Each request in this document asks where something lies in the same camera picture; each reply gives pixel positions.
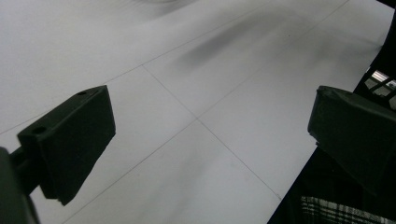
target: tile grout line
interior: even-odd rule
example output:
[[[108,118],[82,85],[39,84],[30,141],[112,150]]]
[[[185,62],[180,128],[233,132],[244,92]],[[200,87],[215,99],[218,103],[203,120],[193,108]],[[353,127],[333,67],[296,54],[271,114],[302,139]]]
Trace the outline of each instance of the tile grout line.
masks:
[[[201,38],[201,37],[204,36],[204,35],[210,34],[211,32],[214,32],[214,31],[218,30],[219,28],[221,28],[221,27],[223,27],[223,26],[226,26],[226,25],[228,25],[228,24],[230,24],[230,23],[232,23],[232,22],[234,22],[234,21],[237,21],[237,20],[239,20],[239,19],[245,17],[246,15],[253,13],[253,12],[256,11],[256,10],[259,10],[260,8],[264,7],[265,5],[267,5],[267,4],[269,4],[269,3],[273,2],[273,1],[275,1],[275,0],[271,0],[271,1],[269,1],[269,2],[265,2],[265,3],[263,3],[262,5],[260,5],[259,7],[255,7],[254,9],[251,9],[250,11],[248,11],[248,12],[246,12],[246,13],[244,13],[244,14],[242,14],[242,15],[240,15],[240,16],[238,16],[238,17],[236,17],[236,18],[234,18],[234,19],[232,19],[232,20],[230,20],[230,21],[227,21],[227,22],[225,22],[225,23],[223,23],[223,24],[220,24],[219,26],[217,26],[217,27],[211,29],[210,31],[206,31],[205,33],[203,33],[203,34],[201,34],[201,35],[198,35],[198,36],[194,37],[193,39],[188,40],[188,41],[184,42],[183,44],[174,47],[173,49],[169,49],[168,51],[166,51],[166,52],[164,52],[164,53],[161,53],[161,54],[159,54],[158,56],[155,56],[154,58],[149,59],[148,61],[146,61],[146,62],[144,62],[144,63],[141,63],[141,64],[137,65],[136,67],[134,67],[134,68],[132,68],[132,69],[129,69],[129,70],[127,70],[127,71],[121,73],[120,75],[117,75],[117,76],[115,76],[115,77],[110,78],[109,80],[107,80],[107,81],[105,81],[105,82],[102,82],[102,84],[107,84],[108,82],[110,82],[110,81],[112,81],[112,80],[114,80],[114,79],[117,79],[117,78],[119,78],[119,77],[122,77],[122,76],[124,76],[124,75],[126,75],[126,74],[128,74],[128,73],[130,73],[130,72],[132,72],[132,71],[134,71],[135,69],[137,69],[138,67],[140,67],[140,66],[142,66],[142,65],[144,65],[144,64],[150,63],[150,62],[152,62],[152,61],[154,61],[154,60],[156,60],[156,59],[162,57],[163,55],[172,52],[173,50],[179,49],[179,48],[181,48],[181,47],[183,47],[183,46],[185,46],[185,45],[187,45],[187,44],[190,44],[190,42],[193,42],[193,41],[197,40],[198,38]],[[45,113],[46,113],[46,112],[40,113],[40,114],[38,114],[38,115],[36,115],[36,116],[34,116],[34,117],[32,117],[32,118],[26,120],[26,121],[23,121],[23,122],[21,122],[21,123],[15,125],[15,126],[12,126],[11,128],[8,128],[8,129],[4,130],[3,132],[1,132],[0,135],[3,134],[3,133],[7,133],[7,132],[11,131],[12,129],[14,129],[14,128],[20,126],[20,125],[22,125],[23,123],[28,122],[28,121],[31,120],[31,119],[35,119],[35,118],[37,118],[37,117],[39,117],[39,116],[41,116],[41,115],[43,115],[43,114],[45,114]]]
[[[153,59],[150,59],[150,60],[148,60],[147,62],[145,62],[145,63],[143,63],[143,64],[150,63],[150,62],[152,62],[152,61],[154,61],[154,60],[156,60],[156,59],[162,57],[162,56],[165,55],[165,54],[168,54],[168,53],[170,53],[170,52],[172,52],[172,51],[174,51],[174,50],[176,50],[176,49],[182,48],[182,47],[184,47],[184,46],[190,44],[191,42],[193,42],[193,41],[195,41],[195,40],[201,38],[201,37],[204,36],[204,35],[208,35],[208,34],[214,32],[214,31],[220,29],[221,27],[224,27],[224,26],[226,26],[226,25],[228,25],[228,24],[233,23],[234,21],[237,21],[237,20],[239,20],[239,19],[241,19],[241,18],[243,18],[243,17],[246,17],[248,14],[251,14],[251,13],[255,12],[256,10],[259,10],[260,8],[264,7],[265,5],[267,5],[267,4],[269,4],[269,3],[273,2],[273,1],[275,1],[275,0],[270,0],[270,1],[268,1],[268,2],[265,2],[265,3],[263,3],[262,5],[260,5],[259,7],[255,7],[255,8],[253,8],[253,9],[251,9],[250,11],[248,11],[248,12],[246,12],[246,13],[244,13],[244,14],[242,14],[242,15],[240,15],[240,16],[238,16],[238,17],[236,17],[236,18],[234,18],[234,19],[232,19],[232,20],[230,20],[230,21],[227,21],[227,22],[225,22],[225,23],[223,23],[223,24],[220,24],[219,26],[217,26],[217,27],[211,29],[210,31],[206,31],[206,32],[204,32],[203,34],[198,35],[198,36],[194,37],[193,39],[188,40],[187,42],[185,42],[185,43],[183,43],[183,44],[181,44],[181,45],[179,45],[179,46],[177,46],[177,47],[175,47],[175,48],[173,48],[173,49],[170,49],[170,50],[166,51],[165,53],[162,53],[162,54],[160,54],[159,56],[154,57]]]
[[[212,134],[213,134],[213,136],[215,136],[239,161],[241,161],[242,162],[242,164],[244,164],[244,166],[245,167],[247,167],[248,169],[249,169],[249,171],[251,172],[251,173],[253,173],[264,185],[265,185],[265,187],[267,187],[269,190],[271,190],[274,194],[275,194],[275,196],[280,200],[280,201],[282,201],[282,197],[280,197],[277,193],[275,193],[252,169],[250,169],[250,167],[248,167],[248,165],[246,164],[246,163],[244,163],[229,147],[227,147],[227,145],[225,145],[225,143],[223,142],[223,141],[221,141],[219,138],[218,138],[218,136],[217,135],[215,135],[200,119],[198,119],[198,121],[200,121],[201,122],[201,124],[208,130],[208,131],[210,131]]]
[[[329,32],[329,31],[327,31],[327,30],[325,30],[325,29],[322,29],[322,28],[320,28],[319,27],[319,30],[321,31],[321,32],[323,32],[323,33],[325,33],[326,35],[329,35],[329,36],[331,36],[332,38],[338,38],[338,36],[337,35],[335,35],[335,34],[333,34],[332,32]],[[377,50],[378,50],[378,52],[381,50],[381,48],[382,48],[382,45],[383,45],[383,43],[379,43],[379,45],[377,46]],[[356,51],[355,49],[350,49],[350,51],[353,51],[353,52],[355,52],[355,53],[358,53],[359,54],[359,52],[358,51]]]
[[[341,6],[339,6],[338,8],[336,8],[333,12],[331,12],[328,16],[326,16],[324,19],[322,19],[321,21],[317,22],[316,24],[313,24],[313,26],[311,28],[309,28],[305,33],[301,34],[300,36],[298,36],[297,38],[295,38],[293,41],[291,41],[285,48],[283,48],[279,53],[277,53],[276,55],[274,55],[274,57],[271,57],[270,59],[268,59],[268,62],[271,62],[273,60],[276,60],[276,58],[282,54],[282,52],[285,52],[286,50],[288,50],[288,48],[290,48],[290,46],[292,46],[293,44],[295,44],[298,40],[300,40],[301,38],[303,38],[304,36],[306,36],[308,33],[310,33],[313,29],[315,29],[320,23],[322,23],[323,21],[325,21],[327,18],[329,18],[335,11],[337,11],[339,8],[343,7],[349,0],[346,0]],[[211,110],[214,106],[216,106],[220,101],[222,101],[223,99],[225,99],[227,96],[229,96],[231,93],[233,93],[234,91],[236,91],[240,86],[242,86],[244,83],[246,83],[248,80],[250,80],[251,78],[254,78],[267,64],[265,64],[264,66],[258,68],[255,72],[252,72],[250,76],[248,76],[245,80],[243,80],[241,83],[239,83],[234,89],[232,89],[231,91],[229,91],[226,95],[224,95],[223,97],[221,97],[221,99],[219,99],[217,102],[215,102],[212,106],[210,106],[204,113],[202,113],[200,116],[198,116],[198,119],[200,117],[202,117],[205,113],[207,113],[209,110]]]
[[[184,104],[183,104],[183,103],[171,92],[171,91],[169,91],[169,89],[166,88],[165,85],[163,85],[163,84],[161,83],[161,81],[160,81],[158,78],[156,78],[156,77],[154,76],[154,74],[152,74],[152,73],[147,69],[147,67],[146,67],[145,65],[142,65],[142,67],[143,67],[143,69],[145,69],[155,80],[157,80],[157,81],[160,83],[160,85],[161,85],[164,89],[166,89],[166,91],[168,91],[169,94],[171,94],[171,95],[173,96],[173,98],[175,98],[175,99],[176,99],[187,111],[189,111],[189,112],[195,117],[195,119],[198,119],[198,117],[196,117],[195,114],[192,113],[188,107],[186,107],[186,106],[185,106],[185,105],[184,105]]]
[[[140,164],[142,164],[144,161],[146,161],[150,156],[152,156],[153,154],[155,154],[158,150],[160,150],[163,146],[165,146],[167,143],[169,143],[171,140],[173,140],[175,137],[177,137],[180,133],[182,133],[184,130],[186,130],[188,127],[190,127],[196,120],[198,119],[194,119],[192,122],[190,122],[186,127],[184,127],[182,130],[180,130],[179,132],[177,132],[175,135],[173,135],[171,138],[169,138],[165,143],[163,143],[162,145],[160,145],[157,149],[155,149],[154,151],[152,151],[146,158],[144,158],[142,161],[140,161],[137,165],[135,165],[134,167],[132,167],[129,171],[127,171],[125,174],[123,174],[119,179],[117,179],[116,181],[114,181],[114,183],[112,183],[111,185],[109,185],[107,188],[105,188],[104,190],[102,190],[98,195],[96,195],[93,199],[91,199],[89,202],[87,202],[86,204],[84,204],[80,209],[77,210],[77,212],[75,212],[74,214],[72,214],[70,217],[67,218],[67,220],[63,221],[63,224],[66,224],[67,221],[69,221],[72,217],[74,217],[76,214],[78,214],[81,210],[83,210],[86,206],[88,206],[90,203],[92,203],[93,201],[95,201],[98,197],[100,197],[102,194],[104,194],[108,189],[110,189],[111,187],[113,187],[115,184],[117,184],[121,179],[123,179],[125,176],[127,176],[129,173],[131,173],[134,168],[136,168],[137,166],[139,166]]]

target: screw hole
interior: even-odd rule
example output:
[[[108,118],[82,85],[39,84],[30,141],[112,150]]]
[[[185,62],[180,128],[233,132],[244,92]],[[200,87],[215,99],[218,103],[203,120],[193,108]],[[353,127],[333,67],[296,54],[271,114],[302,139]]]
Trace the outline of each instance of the screw hole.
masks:
[[[32,133],[39,134],[39,133],[45,132],[46,130],[47,130],[47,128],[45,128],[45,127],[38,127],[36,129],[32,130]]]

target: white surface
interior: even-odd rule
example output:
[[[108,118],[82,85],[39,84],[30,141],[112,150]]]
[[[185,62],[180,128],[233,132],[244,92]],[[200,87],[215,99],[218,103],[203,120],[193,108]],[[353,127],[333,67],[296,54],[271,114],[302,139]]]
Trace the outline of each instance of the white surface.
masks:
[[[278,203],[195,121],[66,223],[265,223]]]
[[[117,135],[69,205],[32,194],[43,224],[265,223],[315,148],[318,85],[352,91],[391,17],[374,0],[5,0],[0,145],[106,83]]]
[[[328,85],[353,91],[369,63],[345,43],[313,30],[204,114],[202,121],[284,197],[294,181],[291,177],[300,173],[316,147],[306,131],[316,89]]]

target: white tile floor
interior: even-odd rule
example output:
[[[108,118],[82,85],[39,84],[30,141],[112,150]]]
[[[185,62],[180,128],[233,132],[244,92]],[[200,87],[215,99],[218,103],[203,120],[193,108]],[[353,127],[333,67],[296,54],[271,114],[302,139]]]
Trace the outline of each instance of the white tile floor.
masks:
[[[266,223],[315,149],[319,85],[352,91],[392,10],[375,0],[0,3],[0,145],[109,87],[117,135],[43,224]]]

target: plaid fabric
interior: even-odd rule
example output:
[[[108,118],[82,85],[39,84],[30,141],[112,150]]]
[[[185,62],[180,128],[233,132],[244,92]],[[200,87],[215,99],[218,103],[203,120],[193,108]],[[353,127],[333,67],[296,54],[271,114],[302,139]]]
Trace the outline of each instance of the plaid fabric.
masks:
[[[314,197],[301,197],[301,206],[305,223],[356,223],[356,224],[396,224],[384,217],[348,207],[330,203]]]

